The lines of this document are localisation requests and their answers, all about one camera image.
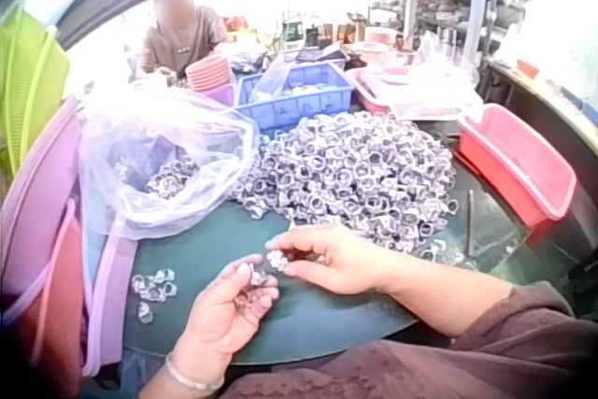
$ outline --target person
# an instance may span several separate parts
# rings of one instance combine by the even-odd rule
[[[143,41],[136,77],[152,72],[174,73],[202,60],[226,40],[226,26],[212,8],[196,7],[193,0],[153,0],[156,24]]]
[[[547,283],[516,287],[423,261],[378,247],[339,224],[296,227],[266,247],[321,256],[319,262],[289,263],[287,276],[338,294],[388,294],[454,340],[449,349],[369,343],[317,370],[244,376],[225,399],[544,398],[574,377],[598,342],[598,326],[572,318]],[[199,295],[167,366],[141,399],[215,397],[233,355],[278,298],[271,278],[250,291],[245,305],[236,301],[249,283],[249,264],[261,260],[253,255],[229,265]]]

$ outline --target bracelet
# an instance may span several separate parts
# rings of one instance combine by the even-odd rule
[[[181,385],[184,385],[187,388],[191,388],[193,390],[198,390],[200,392],[216,392],[218,391],[222,385],[224,385],[224,377],[222,377],[218,383],[209,384],[209,383],[198,383],[190,380],[189,378],[185,378],[182,376],[179,371],[175,368],[172,364],[172,352],[170,352],[166,356],[166,369],[168,373]]]

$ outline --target blue crate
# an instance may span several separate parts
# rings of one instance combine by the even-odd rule
[[[307,85],[326,83],[335,88],[320,93],[306,93],[248,104],[251,92],[261,77],[262,75],[252,75],[239,80],[235,103],[236,109],[254,119],[260,130],[295,125],[302,117],[337,114],[349,110],[353,85],[345,73],[335,65],[329,63],[298,65],[289,72],[284,89],[290,89],[290,83]]]

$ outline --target brown sleeve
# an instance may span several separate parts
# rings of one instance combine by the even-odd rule
[[[548,284],[515,287],[459,337],[452,349],[575,369],[598,342],[596,324],[576,320]]]
[[[226,26],[222,18],[214,11],[214,9],[205,7],[204,18],[209,30],[209,44],[211,48],[218,46],[221,42],[226,41]]]
[[[143,38],[143,46],[139,58],[137,59],[137,67],[147,73],[153,72],[156,69],[157,64],[156,51],[151,43],[152,34],[153,30],[149,28],[146,32],[146,36]]]

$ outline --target green table surface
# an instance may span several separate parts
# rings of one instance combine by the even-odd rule
[[[446,124],[424,124],[427,130],[446,131]],[[491,271],[527,234],[490,188],[458,162],[457,184],[451,197],[462,205],[449,217],[448,227],[435,238],[447,243],[439,259],[444,264],[467,265]],[[474,248],[463,256],[467,230],[467,191],[475,192]],[[197,294],[229,262],[254,252],[265,253],[264,243],[288,229],[289,223],[269,213],[254,221],[238,204],[223,203],[193,228],[179,235],[141,241],[133,274],[151,275],[158,269],[176,273],[178,294],[163,304],[151,304],[154,319],[142,324],[136,315],[138,296],[129,293],[124,346],[165,355],[182,333]],[[235,364],[288,363],[336,353],[401,331],[417,319],[384,295],[340,296],[283,275],[280,298],[263,320],[259,333],[236,355]]]

